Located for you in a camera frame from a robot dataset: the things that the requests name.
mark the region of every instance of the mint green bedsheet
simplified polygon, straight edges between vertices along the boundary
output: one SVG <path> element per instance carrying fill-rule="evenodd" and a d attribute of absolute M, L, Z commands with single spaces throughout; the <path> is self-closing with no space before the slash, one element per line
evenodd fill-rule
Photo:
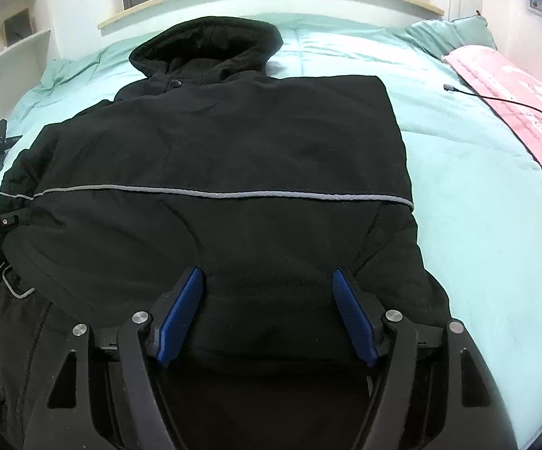
<path fill-rule="evenodd" d="M 426 267 L 490 366 L 519 446 L 528 446 L 542 428 L 542 170 L 482 101 L 443 90 L 464 84 L 439 60 L 460 45 L 493 47 L 485 21 L 384 29 L 324 17 L 259 18 L 277 24 L 284 38 L 270 75 L 384 81 L 407 146 Z M 9 135 L 23 138 L 5 169 L 44 125 L 140 79 L 127 56 L 148 38 L 52 63 L 12 113 Z"/>

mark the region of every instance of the reflective stripe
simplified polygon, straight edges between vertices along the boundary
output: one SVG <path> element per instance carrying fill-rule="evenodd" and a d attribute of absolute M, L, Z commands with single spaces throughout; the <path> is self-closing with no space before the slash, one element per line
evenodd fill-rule
<path fill-rule="evenodd" d="M 179 194 L 183 196 L 195 196 L 198 198 L 211 198 L 216 200 L 239 199 L 239 198 L 303 198 L 308 200 L 321 201 L 393 201 L 394 203 L 406 204 L 413 208 L 413 202 L 399 196 L 388 194 L 333 194 L 323 192 L 305 191 L 238 191 L 238 192 L 209 192 L 192 189 L 177 189 L 175 187 L 149 187 L 149 186 L 123 186 L 122 184 L 86 184 L 85 186 L 51 187 L 33 196 L 24 194 L 9 194 L 1 192 L 1 196 L 7 198 L 24 198 L 33 200 L 50 192 L 69 191 L 98 191 L 103 189 L 114 189 L 117 191 Z"/>

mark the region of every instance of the hood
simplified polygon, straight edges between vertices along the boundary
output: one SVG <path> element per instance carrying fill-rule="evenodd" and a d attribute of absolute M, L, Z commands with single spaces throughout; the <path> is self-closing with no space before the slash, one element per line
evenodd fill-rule
<path fill-rule="evenodd" d="M 129 61 L 150 80 L 213 84 L 238 72 L 265 73 L 267 61 L 282 44 L 278 29 L 271 24 L 206 16 L 153 37 L 137 47 Z"/>

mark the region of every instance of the black jacket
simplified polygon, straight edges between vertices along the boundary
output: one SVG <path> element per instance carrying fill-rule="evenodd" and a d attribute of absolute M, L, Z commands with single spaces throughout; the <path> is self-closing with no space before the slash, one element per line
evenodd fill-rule
<path fill-rule="evenodd" d="M 268 77 L 281 45 L 263 22 L 176 25 L 129 56 L 145 79 L 46 126 L 0 193 L 0 213 L 32 211 L 2 243 L 24 285 L 68 324 L 113 326 L 198 266 L 206 292 L 183 356 L 200 360 L 356 358 L 338 266 L 386 309 L 445 323 L 383 83 Z"/>

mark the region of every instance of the pink towel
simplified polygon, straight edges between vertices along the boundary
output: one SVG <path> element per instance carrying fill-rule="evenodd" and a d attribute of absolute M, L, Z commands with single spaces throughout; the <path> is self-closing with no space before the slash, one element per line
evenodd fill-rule
<path fill-rule="evenodd" d="M 542 82 L 516 67 L 499 52 L 467 45 L 444 60 L 480 95 L 504 98 L 542 110 Z M 542 166 L 542 113 L 525 106 L 487 100 Z"/>

